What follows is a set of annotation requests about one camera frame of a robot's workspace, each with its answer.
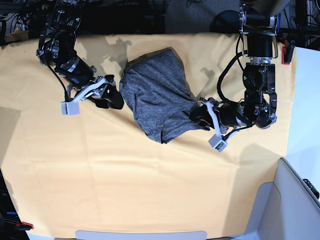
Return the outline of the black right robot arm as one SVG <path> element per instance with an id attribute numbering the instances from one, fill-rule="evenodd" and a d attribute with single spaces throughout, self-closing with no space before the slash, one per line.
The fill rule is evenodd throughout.
<path id="1" fill-rule="evenodd" d="M 95 76 L 96 68 L 83 61 L 75 50 L 76 31 L 81 23 L 85 0 L 58 0 L 52 13 L 46 16 L 40 33 L 36 55 L 63 86 L 61 112 L 65 116 L 80 113 L 79 102 L 90 100 L 102 109 L 120 110 L 122 95 L 116 88 L 114 75 Z"/>

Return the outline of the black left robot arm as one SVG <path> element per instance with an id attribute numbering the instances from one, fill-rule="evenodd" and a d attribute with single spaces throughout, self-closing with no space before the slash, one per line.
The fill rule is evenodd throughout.
<path id="1" fill-rule="evenodd" d="M 232 131 L 222 137 L 227 140 L 236 131 L 257 126 L 268 128 L 276 122 L 277 94 L 276 70 L 271 63 L 278 57 L 277 33 L 280 13 L 290 3 L 288 0 L 242 0 L 239 5 L 239 32 L 237 42 L 243 40 L 243 50 L 236 52 L 218 78 L 216 89 L 219 101 L 200 98 L 201 106 L 190 113 L 190 120 L 205 130 Z M 228 99 L 222 92 L 222 82 L 228 71 L 241 56 L 250 59 L 242 67 L 244 98 Z"/>

